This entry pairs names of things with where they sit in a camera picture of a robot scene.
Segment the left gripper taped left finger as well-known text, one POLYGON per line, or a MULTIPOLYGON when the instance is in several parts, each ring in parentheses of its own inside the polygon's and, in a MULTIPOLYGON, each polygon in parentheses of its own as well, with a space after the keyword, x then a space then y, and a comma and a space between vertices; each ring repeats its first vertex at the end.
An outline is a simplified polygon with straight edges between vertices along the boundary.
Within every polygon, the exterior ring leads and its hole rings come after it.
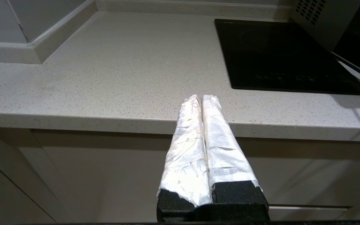
POLYGON ((211 204, 202 110, 196 94, 180 111, 157 193, 158 220, 190 220, 196 208, 211 204))

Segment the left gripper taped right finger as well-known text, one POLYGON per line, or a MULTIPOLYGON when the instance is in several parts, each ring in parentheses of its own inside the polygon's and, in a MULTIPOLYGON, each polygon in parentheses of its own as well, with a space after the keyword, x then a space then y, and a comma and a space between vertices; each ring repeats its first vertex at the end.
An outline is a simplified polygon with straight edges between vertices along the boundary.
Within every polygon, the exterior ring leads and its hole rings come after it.
POLYGON ((268 208, 254 171, 224 118, 216 96, 203 96, 202 120, 213 203, 261 204, 268 208))

